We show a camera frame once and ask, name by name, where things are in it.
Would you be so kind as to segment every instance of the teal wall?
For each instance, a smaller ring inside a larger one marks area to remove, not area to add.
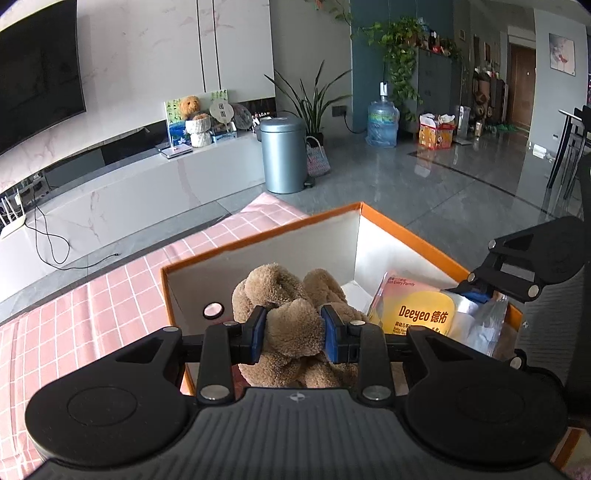
[[[395,21],[399,17],[423,17],[440,35],[453,38],[453,0],[351,0],[353,31],[375,22]],[[368,46],[362,34],[352,40],[353,129],[367,124],[367,110],[379,98],[379,83],[384,81],[382,53]]]

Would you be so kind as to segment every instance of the pink checkered tablecloth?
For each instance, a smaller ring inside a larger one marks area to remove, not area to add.
[[[41,463],[24,420],[27,403],[37,390],[169,325],[161,291],[163,266],[304,217],[263,193],[240,213],[2,325],[0,479],[22,479]]]

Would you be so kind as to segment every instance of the door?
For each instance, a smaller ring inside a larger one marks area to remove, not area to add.
[[[510,123],[530,129],[534,109],[535,50],[511,45],[511,69],[509,71],[509,102],[507,119]]]

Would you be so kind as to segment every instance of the woven basket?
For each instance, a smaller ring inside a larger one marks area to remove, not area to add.
[[[330,172],[329,159],[326,157],[324,147],[320,145],[320,142],[315,137],[308,136],[306,140],[312,139],[318,146],[311,147],[306,142],[306,151],[308,154],[308,175],[311,177],[320,177]]]

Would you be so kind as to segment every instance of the gray tile floor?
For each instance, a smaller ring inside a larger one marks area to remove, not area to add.
[[[575,215],[579,208],[577,189],[568,202],[562,201],[560,176],[554,189],[546,191],[551,162],[534,157],[520,134],[488,135],[473,145],[454,144],[437,152],[417,152],[413,142],[382,150],[358,136],[327,145],[326,151],[332,166],[328,175],[312,189],[278,197],[308,214],[366,202],[469,270],[484,260],[492,238]],[[92,265],[113,252],[120,256],[96,267],[48,275],[0,303],[0,322],[206,228],[264,191],[260,185],[235,193],[107,245],[72,265]]]

